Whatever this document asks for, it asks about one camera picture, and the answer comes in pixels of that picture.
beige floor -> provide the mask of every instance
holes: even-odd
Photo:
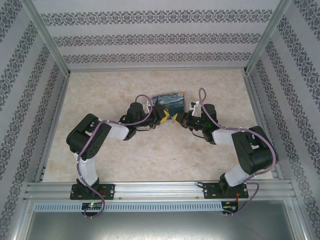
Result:
[[[43,181],[76,180],[66,137],[86,114],[117,121],[138,94],[184,92],[188,106],[198,99],[200,87],[206,89],[205,102],[215,105],[220,124],[256,125],[240,70],[72,73]],[[232,146],[211,145],[172,120],[129,141],[106,139],[96,158],[97,174],[106,182],[218,180],[238,162]]]

patterned wallpaper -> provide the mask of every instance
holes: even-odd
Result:
[[[47,143],[65,78],[18,0],[0,3],[0,240]]]
[[[293,1],[251,77],[311,239],[320,239],[319,3]]]
[[[279,0],[36,0],[71,70],[245,67]]]

